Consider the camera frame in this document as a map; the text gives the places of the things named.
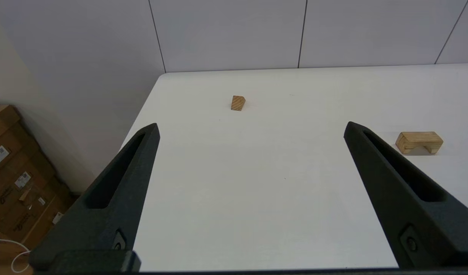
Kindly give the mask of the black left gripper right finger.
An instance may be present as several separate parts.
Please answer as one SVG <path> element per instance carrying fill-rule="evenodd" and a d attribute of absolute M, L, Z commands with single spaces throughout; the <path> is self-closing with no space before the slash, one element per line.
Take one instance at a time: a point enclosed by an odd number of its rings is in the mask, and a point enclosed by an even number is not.
<path fill-rule="evenodd" d="M 468 207 L 369 128 L 344 139 L 400 268 L 468 268 Z"/>

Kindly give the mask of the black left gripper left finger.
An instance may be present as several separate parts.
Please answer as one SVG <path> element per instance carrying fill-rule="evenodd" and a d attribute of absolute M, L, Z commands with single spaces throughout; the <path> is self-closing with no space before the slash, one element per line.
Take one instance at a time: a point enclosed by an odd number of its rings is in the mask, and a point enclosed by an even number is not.
<path fill-rule="evenodd" d="M 137 273 L 134 242 L 160 134 L 138 130 L 29 256 L 36 273 Z"/>

